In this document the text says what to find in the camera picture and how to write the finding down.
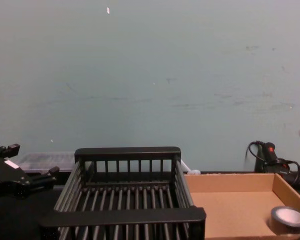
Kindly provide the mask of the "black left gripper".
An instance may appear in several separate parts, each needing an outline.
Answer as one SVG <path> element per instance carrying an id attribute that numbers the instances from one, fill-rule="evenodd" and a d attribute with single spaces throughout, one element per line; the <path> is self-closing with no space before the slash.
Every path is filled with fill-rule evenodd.
<path id="1" fill-rule="evenodd" d="M 9 195 L 17 198 L 26 197 L 29 192 L 39 192 L 54 188 L 60 172 L 54 166 L 45 173 L 26 174 L 17 164 L 4 158 L 18 155 L 20 145 L 0 145 L 0 197 Z"/>

